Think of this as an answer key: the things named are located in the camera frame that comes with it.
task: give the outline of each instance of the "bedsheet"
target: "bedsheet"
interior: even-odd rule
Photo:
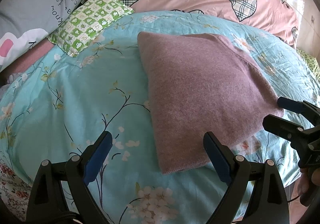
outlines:
[[[0,193],[21,218],[30,192],[27,184],[41,161],[61,162],[81,154],[104,129],[113,135],[114,145],[89,189],[110,223],[205,223],[213,213],[227,186],[212,164],[161,174],[147,76],[137,48],[140,31],[225,35],[250,53],[279,96],[319,105],[314,75],[294,49],[268,32],[183,12],[128,15],[76,58],[53,47],[11,84],[0,101]],[[311,127],[291,112],[286,111],[284,118]],[[274,160],[285,186],[300,175],[295,150],[263,130],[233,149],[249,161]],[[14,184],[12,190],[8,184],[17,183],[18,177],[23,185]],[[75,210],[68,186],[63,185],[69,207]],[[236,217],[244,214],[251,191],[249,182]]]

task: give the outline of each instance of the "pink heart print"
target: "pink heart print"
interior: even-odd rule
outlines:
[[[12,46],[13,46],[12,40],[6,39],[0,46],[0,56],[5,58]]]

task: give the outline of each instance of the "hand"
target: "hand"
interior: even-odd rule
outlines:
[[[298,184],[298,195],[306,193],[309,189],[308,168],[300,169],[301,179]],[[311,177],[313,184],[320,186],[320,168],[316,169]]]

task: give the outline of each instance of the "green patterned fabric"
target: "green patterned fabric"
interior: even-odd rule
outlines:
[[[296,49],[297,53],[302,57],[302,59],[306,62],[307,66],[310,68],[311,72],[315,75],[316,79],[320,81],[320,67],[317,59],[302,49]]]
[[[71,57],[76,57],[114,21],[132,14],[133,9],[119,0],[88,0],[73,11],[64,23],[48,36]]]

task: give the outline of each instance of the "folded pink sweater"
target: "folded pink sweater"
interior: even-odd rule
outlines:
[[[258,65],[221,35],[141,32],[159,166],[164,174],[204,166],[203,136],[212,131],[232,147],[283,116]]]

